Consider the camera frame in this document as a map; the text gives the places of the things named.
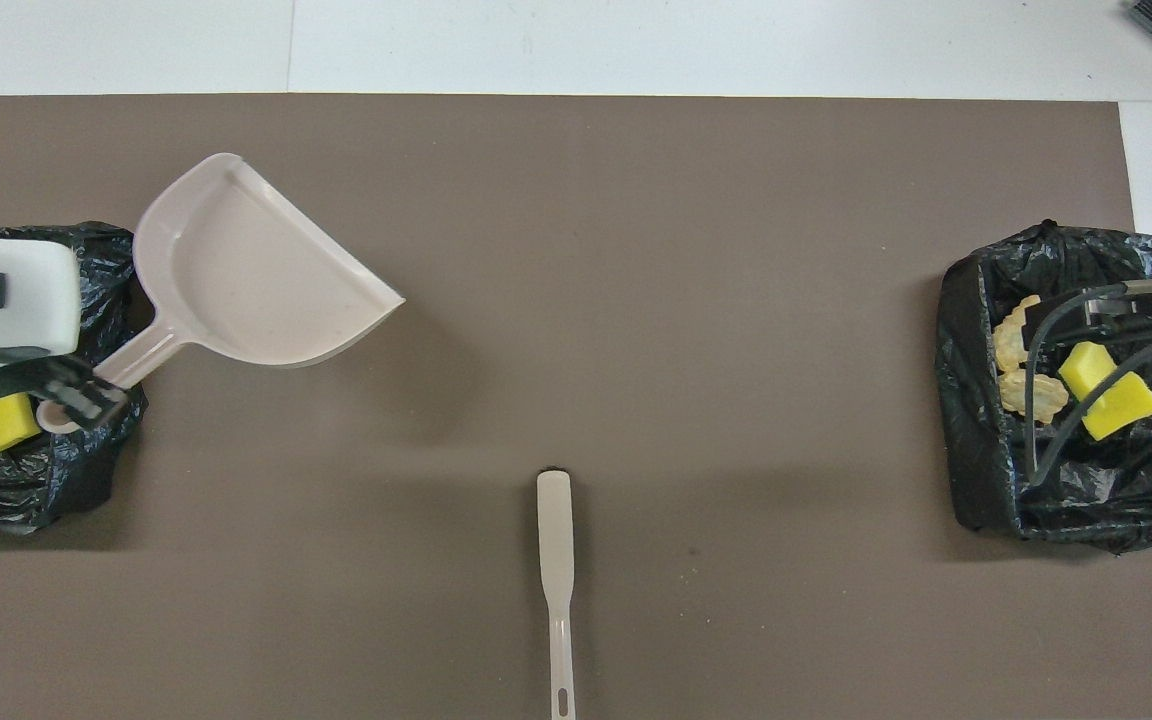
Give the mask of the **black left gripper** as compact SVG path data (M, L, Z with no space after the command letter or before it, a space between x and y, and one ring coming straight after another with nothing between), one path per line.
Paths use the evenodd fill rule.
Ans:
M76 354L0 365L0 397L17 393L45 397L44 429L50 433L100 429L128 401L126 389L101 381Z

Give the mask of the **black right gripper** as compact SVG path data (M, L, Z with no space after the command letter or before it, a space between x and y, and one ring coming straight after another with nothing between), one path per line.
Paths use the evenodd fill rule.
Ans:
M1134 297L1085 300L1082 291L1068 291L1025 306L1021 338L1025 348L1146 342L1152 341L1152 316Z

